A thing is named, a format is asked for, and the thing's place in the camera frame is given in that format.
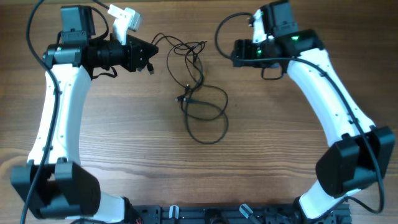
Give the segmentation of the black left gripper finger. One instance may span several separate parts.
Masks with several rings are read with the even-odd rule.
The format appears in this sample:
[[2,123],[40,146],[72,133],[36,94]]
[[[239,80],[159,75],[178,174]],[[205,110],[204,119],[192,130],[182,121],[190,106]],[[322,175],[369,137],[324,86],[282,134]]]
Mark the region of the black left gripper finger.
[[136,55],[137,57],[137,65],[136,69],[141,71],[144,69],[149,63],[150,58],[157,54],[157,51],[139,51]]
[[139,39],[137,44],[140,46],[143,56],[154,56],[159,52],[159,48],[156,45],[144,40]]

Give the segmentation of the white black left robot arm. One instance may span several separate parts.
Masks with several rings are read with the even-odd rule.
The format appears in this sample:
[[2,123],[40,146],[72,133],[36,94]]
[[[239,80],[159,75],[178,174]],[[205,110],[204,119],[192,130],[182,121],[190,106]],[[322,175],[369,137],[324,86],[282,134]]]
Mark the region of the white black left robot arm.
[[24,201],[22,214],[39,220],[74,219],[78,223],[142,223],[125,197],[103,192],[98,179],[80,162],[81,117],[94,70],[116,77],[152,70],[157,46],[130,35],[142,16],[131,8],[107,7],[113,25],[97,35],[91,6],[63,6],[62,29],[38,62],[45,69],[46,92],[39,132],[26,165],[15,167],[11,184]]

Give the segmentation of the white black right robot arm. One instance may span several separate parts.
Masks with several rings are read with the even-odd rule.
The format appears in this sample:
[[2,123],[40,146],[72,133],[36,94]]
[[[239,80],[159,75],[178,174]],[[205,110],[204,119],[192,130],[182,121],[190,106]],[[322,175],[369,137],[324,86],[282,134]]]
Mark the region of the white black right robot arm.
[[294,220],[315,223],[361,190],[383,185],[395,136],[359,109],[323,42],[314,30],[298,28],[288,1],[260,7],[249,24],[253,37],[234,43],[233,65],[281,68],[302,90],[325,132],[328,150],[316,163],[316,182],[295,200]]

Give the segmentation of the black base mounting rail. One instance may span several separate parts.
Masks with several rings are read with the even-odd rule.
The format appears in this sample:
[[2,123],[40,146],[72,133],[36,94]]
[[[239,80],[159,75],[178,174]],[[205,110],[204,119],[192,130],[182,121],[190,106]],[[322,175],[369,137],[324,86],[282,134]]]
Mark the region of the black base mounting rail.
[[134,206],[140,218],[136,223],[144,224],[351,224],[349,205],[342,204],[318,220],[306,220],[292,204],[270,204],[249,207],[160,207],[155,205]]

